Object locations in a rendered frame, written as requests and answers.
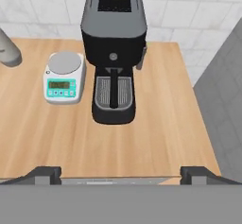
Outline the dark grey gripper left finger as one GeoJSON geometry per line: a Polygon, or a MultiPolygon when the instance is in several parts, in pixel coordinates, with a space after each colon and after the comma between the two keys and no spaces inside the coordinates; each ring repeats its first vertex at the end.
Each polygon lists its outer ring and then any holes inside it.
{"type": "Polygon", "coordinates": [[[60,166],[37,166],[24,176],[1,182],[1,185],[23,184],[23,185],[60,185],[60,166]]]}

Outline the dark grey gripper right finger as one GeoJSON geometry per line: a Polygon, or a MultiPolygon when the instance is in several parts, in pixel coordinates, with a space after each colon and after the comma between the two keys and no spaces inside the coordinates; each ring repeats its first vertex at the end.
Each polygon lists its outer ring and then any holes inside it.
{"type": "Polygon", "coordinates": [[[182,166],[180,173],[180,185],[242,185],[242,182],[218,176],[204,166],[182,166]]]}

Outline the grey fridge side panel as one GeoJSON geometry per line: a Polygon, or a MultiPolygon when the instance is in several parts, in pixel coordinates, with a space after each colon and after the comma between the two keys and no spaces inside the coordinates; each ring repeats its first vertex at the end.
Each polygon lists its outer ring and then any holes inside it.
{"type": "Polygon", "coordinates": [[[242,182],[242,18],[193,89],[221,175],[242,182]]]}

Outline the white kitchen scale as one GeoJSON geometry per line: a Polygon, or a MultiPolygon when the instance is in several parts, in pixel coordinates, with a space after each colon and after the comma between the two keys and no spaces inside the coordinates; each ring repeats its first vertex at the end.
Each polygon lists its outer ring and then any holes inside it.
{"type": "Polygon", "coordinates": [[[43,96],[50,104],[77,104],[81,100],[86,63],[80,53],[52,53],[43,72],[43,96]]]}

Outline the grey cylindrical appliance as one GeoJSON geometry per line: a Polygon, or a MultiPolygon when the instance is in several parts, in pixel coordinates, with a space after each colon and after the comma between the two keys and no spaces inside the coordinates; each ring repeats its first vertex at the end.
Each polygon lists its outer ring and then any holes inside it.
{"type": "Polygon", "coordinates": [[[8,67],[15,67],[22,63],[21,50],[2,28],[0,28],[0,62],[8,67]]]}

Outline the black espresso coffee machine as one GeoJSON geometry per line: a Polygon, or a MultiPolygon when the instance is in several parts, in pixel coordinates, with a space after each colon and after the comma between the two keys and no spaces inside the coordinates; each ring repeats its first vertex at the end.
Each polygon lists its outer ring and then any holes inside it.
{"type": "Polygon", "coordinates": [[[80,30],[85,57],[95,67],[94,120],[130,123],[136,112],[133,70],[142,68],[147,52],[143,0],[86,0],[80,30]]]}

